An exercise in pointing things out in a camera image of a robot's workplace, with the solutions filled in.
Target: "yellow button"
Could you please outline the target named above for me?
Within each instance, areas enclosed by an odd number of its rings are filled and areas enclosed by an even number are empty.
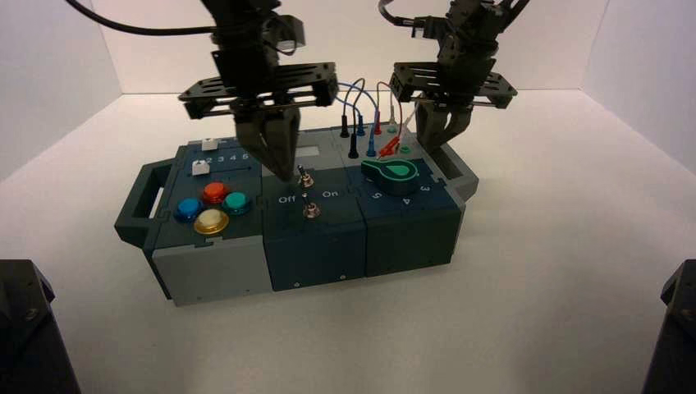
[[[218,234],[230,223],[230,217],[218,209],[208,209],[203,211],[194,223],[194,229],[199,234],[210,236]]]

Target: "black plug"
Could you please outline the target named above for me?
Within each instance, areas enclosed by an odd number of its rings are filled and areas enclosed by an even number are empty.
[[[365,125],[363,124],[362,114],[358,115],[358,135],[361,137],[365,135]]]
[[[350,134],[348,133],[348,117],[346,115],[341,116],[341,138],[348,138]]]
[[[358,136],[355,132],[350,135],[350,152],[348,152],[348,158],[358,158]]]

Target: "teal button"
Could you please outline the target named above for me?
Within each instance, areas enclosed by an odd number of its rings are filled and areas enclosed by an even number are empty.
[[[230,193],[222,203],[222,207],[232,215],[242,215],[247,213],[250,208],[250,201],[244,193],[236,191]]]

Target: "black cable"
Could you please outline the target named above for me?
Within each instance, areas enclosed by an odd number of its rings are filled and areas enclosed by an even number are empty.
[[[356,132],[356,127],[355,127],[355,110],[357,109],[358,106],[358,100],[360,100],[360,96],[363,94],[365,90],[365,78],[360,78],[363,82],[362,86],[360,86],[360,92],[358,92],[358,97],[355,98],[355,101],[353,102],[353,134]]]
[[[346,92],[346,98],[343,99],[343,116],[346,115],[346,107],[347,107],[346,103],[348,102],[348,95],[350,94],[351,90],[353,90],[353,88],[355,88],[357,86],[357,84],[359,82],[363,83],[362,87],[360,88],[359,94],[362,94],[363,90],[365,89],[365,78],[358,78],[358,80],[353,82],[353,85],[350,88],[348,88],[348,91]]]
[[[109,19],[100,16],[99,14],[83,6],[76,0],[66,0],[66,2],[70,4],[73,8],[75,8],[79,13],[90,18],[92,21],[95,21],[100,25],[104,25],[111,29],[122,31],[125,33],[140,35],[188,35],[214,33],[216,30],[215,26],[179,27],[175,29],[150,29],[145,27],[123,25],[122,23],[110,21]]]
[[[404,18],[403,16],[393,16],[389,13],[389,11],[387,11],[386,5],[393,1],[394,0],[379,0],[379,3],[377,4],[377,9],[379,10],[379,13],[382,14],[382,16],[384,16],[384,19],[391,22],[391,24],[394,26],[413,26],[415,24],[415,21],[413,19]]]

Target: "white tabletop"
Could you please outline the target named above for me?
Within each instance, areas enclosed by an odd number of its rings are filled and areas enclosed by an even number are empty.
[[[696,256],[696,176],[582,92],[474,112],[451,143],[481,178],[452,264],[176,308],[113,223],[141,165],[232,129],[127,95],[0,184],[2,256],[53,284],[83,392],[642,387],[662,284]]]

